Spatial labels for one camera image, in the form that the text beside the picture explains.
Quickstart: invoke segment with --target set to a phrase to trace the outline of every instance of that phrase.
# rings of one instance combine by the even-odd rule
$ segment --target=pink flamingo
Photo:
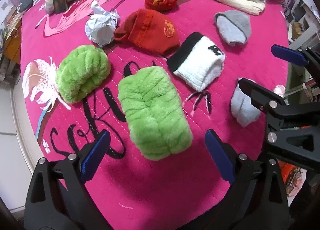
[[[77,21],[83,19],[85,16],[88,16],[91,14],[92,10],[90,8],[90,5],[94,0],[78,0],[77,2],[73,3],[71,7],[62,14],[62,17],[60,18],[60,21],[58,25],[54,28],[51,28],[49,26],[49,15],[45,15],[36,25],[35,29],[38,28],[40,23],[46,19],[45,26],[44,26],[44,36],[50,37],[54,34],[61,33],[65,31],[67,28],[72,26]],[[107,1],[113,1],[113,0],[96,0],[98,4],[102,5],[106,3]],[[119,3],[117,3],[110,11],[114,11],[123,1],[125,0],[119,0]]]

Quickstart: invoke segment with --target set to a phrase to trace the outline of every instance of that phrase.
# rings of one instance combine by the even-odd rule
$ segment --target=crumpled white paper
[[[91,9],[94,14],[85,24],[85,34],[88,39],[103,47],[113,41],[120,16],[117,12],[105,11],[96,0],[91,3]]]

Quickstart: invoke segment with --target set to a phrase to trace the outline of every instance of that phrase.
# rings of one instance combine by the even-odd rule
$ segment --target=blue stripe
[[[40,115],[40,118],[39,118],[39,121],[38,121],[37,131],[36,131],[36,140],[38,140],[41,123],[42,123],[42,120],[43,120],[44,115],[47,113],[47,110],[48,110],[48,109],[43,110],[42,113],[41,113],[41,115]]]

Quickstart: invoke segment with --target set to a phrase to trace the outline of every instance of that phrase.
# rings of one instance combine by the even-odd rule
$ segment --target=bed
[[[24,14],[22,75],[31,62],[54,70],[71,50],[93,44],[84,32],[92,1],[77,0],[67,12],[49,17],[41,0]],[[144,8],[144,0],[97,1],[106,10],[117,10],[120,23]],[[215,13],[229,9],[232,8],[213,0],[179,0],[178,7],[166,13],[179,33],[180,43],[198,31],[226,54],[221,76],[201,93],[172,76],[166,58],[129,44],[112,43],[104,47],[112,65],[110,76],[82,102],[62,103],[50,91],[50,85],[42,86],[31,99],[26,97],[33,132],[50,161],[79,151],[87,142],[93,142],[102,129],[110,131],[111,147],[122,153],[121,158],[105,155],[93,180],[85,186],[115,230],[174,230],[224,197],[229,184],[221,178],[204,145],[206,130],[213,128],[238,153],[244,152],[251,159],[258,157],[265,115],[243,128],[231,115],[230,100],[238,77],[252,79],[269,90],[286,84],[288,64],[275,58],[270,47],[288,46],[287,28],[281,5],[267,1],[263,13],[250,16],[252,35],[247,44],[230,47],[221,40],[213,24]],[[124,75],[154,65],[162,66],[170,74],[194,137],[186,151],[157,162],[145,159],[131,142],[117,99],[117,85]]]

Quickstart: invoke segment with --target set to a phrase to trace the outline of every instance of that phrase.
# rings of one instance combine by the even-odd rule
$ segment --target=blue gripper pad
[[[212,132],[210,132],[210,130],[205,133],[204,143],[222,178],[232,185],[236,180],[233,163],[224,151],[223,147],[220,145],[219,140],[212,134]]]
[[[273,45],[271,47],[271,53],[275,57],[293,63],[297,66],[307,66],[308,64],[302,53],[280,45]]]
[[[105,130],[101,137],[97,140],[96,144],[93,146],[89,154],[81,163],[80,179],[82,182],[92,180],[99,167],[100,162],[102,161],[106,151],[110,146],[110,141],[110,133]]]

